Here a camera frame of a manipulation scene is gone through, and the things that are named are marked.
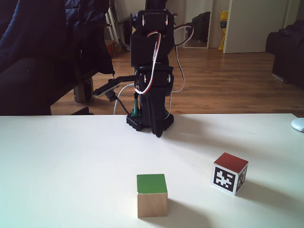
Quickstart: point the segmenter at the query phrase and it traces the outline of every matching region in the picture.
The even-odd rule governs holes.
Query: cable
[[[117,101],[119,101],[119,103],[122,105],[122,107],[123,107],[124,111],[127,113],[127,115],[130,114],[130,113],[128,112],[128,110],[125,108],[125,106],[123,105],[123,103],[121,102],[121,100],[119,100],[119,99],[117,98]]]
[[[171,113],[171,101],[172,101],[172,92],[171,92],[171,95],[170,95],[170,108],[169,108],[169,114],[167,115],[167,117],[165,119],[167,119]]]
[[[152,66],[152,72],[151,72],[151,79],[150,82],[147,86],[147,88],[144,91],[139,91],[136,88],[136,85],[134,84],[134,90],[138,93],[138,94],[145,94],[149,91],[149,89],[151,88],[152,82],[153,82],[153,76],[154,76],[154,70],[155,70],[155,64],[156,64],[156,59],[157,59],[157,55],[158,55],[158,51],[160,49],[160,44],[161,44],[161,39],[162,39],[162,35],[161,33],[157,33],[158,34],[158,38],[155,44],[155,50],[154,50],[154,56],[153,56],[153,66]]]
[[[184,80],[184,85],[182,86],[182,88],[180,90],[172,90],[172,92],[180,92],[182,91],[184,88],[185,88],[185,84],[186,84],[186,79],[185,79],[185,75],[184,75],[184,71],[182,70],[181,68],[181,64],[180,64],[180,61],[179,61],[179,57],[178,57],[178,54],[177,54],[177,46],[175,46],[175,54],[176,54],[176,60],[179,64],[179,67],[180,67],[180,71],[181,71],[181,74],[182,74],[182,79]]]
[[[126,85],[124,88],[122,88],[122,90],[119,92],[117,98],[120,98],[120,95],[122,94],[122,92],[123,92],[126,88],[132,87],[133,85],[134,85],[134,83],[129,84],[129,85]],[[113,115],[116,114],[116,109],[117,109],[117,100],[115,101],[115,105],[114,105],[114,114],[113,114]]]
[[[193,34],[194,34],[194,28],[192,27],[192,26],[190,26],[190,25],[180,25],[180,26],[178,26],[178,27],[175,27],[174,28],[174,31],[177,31],[177,30],[179,30],[179,29],[183,29],[183,28],[192,28],[192,33],[191,33],[191,35],[190,35],[190,37],[188,37],[187,39],[185,39],[183,42],[181,42],[180,44],[176,44],[175,46],[180,46],[180,45],[183,45],[183,44],[185,44],[185,43],[187,43],[191,38],[192,38],[192,36],[193,36]]]

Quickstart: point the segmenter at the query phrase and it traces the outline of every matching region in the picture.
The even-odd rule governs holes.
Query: black sofa
[[[275,55],[273,76],[304,89],[304,20],[270,33],[266,52]]]

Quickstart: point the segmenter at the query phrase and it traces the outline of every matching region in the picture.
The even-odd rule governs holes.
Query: wooden cube
[[[235,195],[243,185],[248,161],[223,153],[213,164],[211,184]]]
[[[167,215],[168,191],[164,174],[137,175],[137,216]]]

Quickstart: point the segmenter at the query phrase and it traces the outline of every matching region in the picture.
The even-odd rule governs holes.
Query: white cable
[[[172,101],[172,92],[171,92],[171,95],[170,95],[170,108],[169,108],[169,114],[167,115],[167,117],[165,119],[167,119],[171,113],[171,101]]]
[[[118,94],[117,98],[119,98],[119,97],[120,97],[120,95],[122,94],[122,92],[123,92],[123,91],[124,91],[126,88],[128,88],[128,87],[132,87],[132,86],[134,86],[134,83],[129,84],[129,85],[126,85],[124,88],[122,88],[122,90],[119,92],[119,94]],[[117,100],[115,101],[115,106],[114,106],[114,114],[113,114],[113,115],[115,115],[115,114],[116,114],[116,109],[117,109]]]
[[[177,53],[177,46],[175,46],[175,54],[176,54],[176,60],[179,64],[179,67],[180,67],[180,71],[181,71],[181,74],[182,74],[182,79],[184,80],[184,85],[182,86],[182,88],[180,90],[172,90],[172,92],[180,92],[182,91],[184,88],[185,88],[185,84],[186,84],[186,79],[185,79],[185,75],[184,75],[184,71],[182,70],[181,68],[181,64],[180,64],[180,61],[179,61],[179,57],[178,57],[178,53]]]
[[[136,85],[134,85],[134,90],[138,94],[145,94],[145,93],[147,93],[149,91],[151,85],[152,85],[152,82],[153,82],[153,76],[154,76],[154,69],[155,69],[156,59],[157,59],[157,55],[158,55],[158,51],[160,49],[160,44],[161,44],[161,39],[162,39],[161,33],[157,33],[157,34],[158,34],[158,38],[157,38],[157,41],[156,41],[156,44],[155,44],[155,50],[154,50],[154,55],[153,55],[153,66],[152,66],[152,72],[151,72],[150,82],[149,82],[147,88],[144,91],[139,91],[136,88]]]

